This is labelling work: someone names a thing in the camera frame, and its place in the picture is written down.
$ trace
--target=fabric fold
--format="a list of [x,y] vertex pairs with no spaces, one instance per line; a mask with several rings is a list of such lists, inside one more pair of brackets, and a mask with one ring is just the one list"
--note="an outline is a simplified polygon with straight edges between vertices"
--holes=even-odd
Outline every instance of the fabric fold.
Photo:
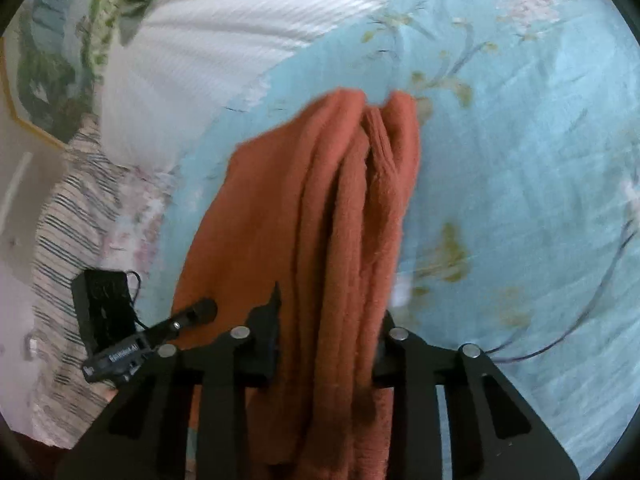
[[215,322],[178,342],[208,344],[280,283],[276,379],[248,407],[265,478],[276,465],[286,473],[274,478],[384,478],[392,397],[372,388],[371,370],[419,155],[411,96],[377,108],[338,89],[229,163],[173,311],[214,298]]

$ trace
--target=yellow trim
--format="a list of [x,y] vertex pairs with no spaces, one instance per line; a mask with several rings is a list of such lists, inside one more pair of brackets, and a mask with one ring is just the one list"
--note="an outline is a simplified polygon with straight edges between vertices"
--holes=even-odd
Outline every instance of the yellow trim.
[[0,38],[0,79],[2,80],[2,87],[4,88],[4,97],[6,99],[6,104],[9,107],[9,115],[11,118],[25,130],[29,130],[32,134],[35,134],[41,137],[44,141],[49,144],[53,144],[60,150],[66,149],[66,144],[61,140],[55,138],[51,134],[44,131],[42,128],[37,127],[35,124],[30,123],[29,121],[25,121],[21,118],[15,110],[14,99],[11,96],[11,88],[9,86],[9,76],[6,71],[6,56],[4,55],[4,38]]

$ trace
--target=white pleated fabric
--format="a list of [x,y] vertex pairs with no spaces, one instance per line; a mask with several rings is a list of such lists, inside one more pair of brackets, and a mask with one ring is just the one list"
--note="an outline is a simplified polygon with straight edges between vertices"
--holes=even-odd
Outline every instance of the white pleated fabric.
[[389,0],[154,0],[102,89],[104,153],[167,172],[220,109],[266,70]]

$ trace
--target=silver screw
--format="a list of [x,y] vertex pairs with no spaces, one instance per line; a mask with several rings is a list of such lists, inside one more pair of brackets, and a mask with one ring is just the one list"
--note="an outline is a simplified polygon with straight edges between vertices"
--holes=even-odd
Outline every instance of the silver screw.
[[249,327],[243,325],[236,326],[235,328],[231,329],[231,337],[233,339],[245,339],[249,337],[250,333],[251,330],[249,330]]
[[482,352],[480,351],[480,348],[478,347],[478,345],[474,345],[473,343],[468,343],[462,347],[462,353],[467,357],[471,357],[472,359],[475,359],[476,357],[479,357]]
[[400,328],[399,326],[389,330],[389,335],[391,336],[391,339],[395,339],[396,341],[404,341],[409,337],[407,330]]
[[159,349],[158,349],[158,355],[160,357],[173,357],[175,355],[175,353],[178,351],[178,349],[174,346],[171,345],[169,343],[162,345]]

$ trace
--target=light blue fabric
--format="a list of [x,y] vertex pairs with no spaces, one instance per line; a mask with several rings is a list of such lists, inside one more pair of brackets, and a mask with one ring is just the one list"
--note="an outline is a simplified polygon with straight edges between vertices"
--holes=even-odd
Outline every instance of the light blue fabric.
[[[609,0],[392,1],[271,70],[264,99],[248,110],[238,98],[184,158],[140,308],[147,320],[167,316],[238,142],[337,86],[377,103],[398,88],[430,102],[420,101],[422,161],[399,263],[411,297],[394,316],[436,346],[490,348],[529,322],[501,355],[544,346],[575,320],[616,251],[639,76],[640,49]],[[502,367],[583,478],[640,402],[639,263],[631,244],[578,332]]]

